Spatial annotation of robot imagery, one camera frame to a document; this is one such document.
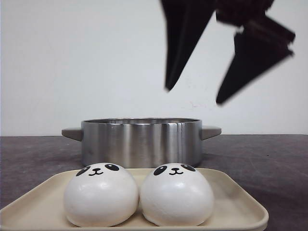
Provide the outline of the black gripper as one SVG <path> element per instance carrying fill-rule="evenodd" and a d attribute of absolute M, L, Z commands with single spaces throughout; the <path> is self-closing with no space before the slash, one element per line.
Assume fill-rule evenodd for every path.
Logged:
<path fill-rule="evenodd" d="M 295 39 L 293 31 L 273 20 L 251 20 L 263 16 L 273 2 L 162 0 L 167 23 L 166 89 L 172 90 L 177 83 L 215 9 L 218 21 L 245 24 L 234 36 L 235 54 L 219 88 L 217 104 L 225 103 L 252 80 L 292 56 L 288 46 Z"/>

